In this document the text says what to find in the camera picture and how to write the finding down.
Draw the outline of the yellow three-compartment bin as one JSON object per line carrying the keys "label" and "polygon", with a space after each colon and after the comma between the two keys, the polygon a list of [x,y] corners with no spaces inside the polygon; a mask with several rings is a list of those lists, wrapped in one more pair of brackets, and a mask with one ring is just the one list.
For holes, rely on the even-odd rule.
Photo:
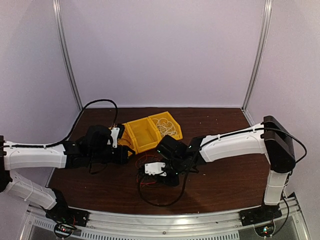
{"label": "yellow three-compartment bin", "polygon": [[118,143],[130,147],[136,154],[154,149],[166,135],[176,140],[183,139],[181,126],[168,111],[129,121],[123,125],[125,130]]}

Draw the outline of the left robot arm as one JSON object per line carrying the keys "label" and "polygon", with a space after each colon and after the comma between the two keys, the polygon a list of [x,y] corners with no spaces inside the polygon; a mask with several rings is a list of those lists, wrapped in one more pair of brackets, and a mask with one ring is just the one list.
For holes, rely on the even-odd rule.
{"label": "left robot arm", "polygon": [[125,127],[90,126],[86,134],[75,141],[68,139],[51,144],[19,144],[0,140],[0,190],[33,202],[52,212],[61,222],[72,218],[63,194],[45,188],[19,175],[24,168],[77,169],[93,164],[127,164],[136,152],[118,141]]}

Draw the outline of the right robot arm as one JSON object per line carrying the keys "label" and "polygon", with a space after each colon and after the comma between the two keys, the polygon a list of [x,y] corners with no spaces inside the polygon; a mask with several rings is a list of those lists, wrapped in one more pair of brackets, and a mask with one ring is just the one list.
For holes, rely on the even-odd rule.
{"label": "right robot arm", "polygon": [[289,174],[296,166],[293,137],[271,115],[251,127],[224,134],[194,137],[189,144],[166,135],[156,146],[165,159],[165,168],[176,175],[188,172],[198,165],[218,160],[251,155],[265,155],[269,174],[263,196],[263,205],[256,210],[259,220],[268,220],[280,203]]}

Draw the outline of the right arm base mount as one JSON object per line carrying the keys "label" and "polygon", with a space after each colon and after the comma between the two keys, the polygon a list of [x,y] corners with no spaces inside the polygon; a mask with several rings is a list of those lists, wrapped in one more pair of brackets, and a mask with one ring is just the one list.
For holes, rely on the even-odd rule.
{"label": "right arm base mount", "polygon": [[259,206],[239,212],[242,226],[253,225],[255,233],[262,238],[272,236],[276,231],[274,220],[281,216],[282,212],[279,206]]}

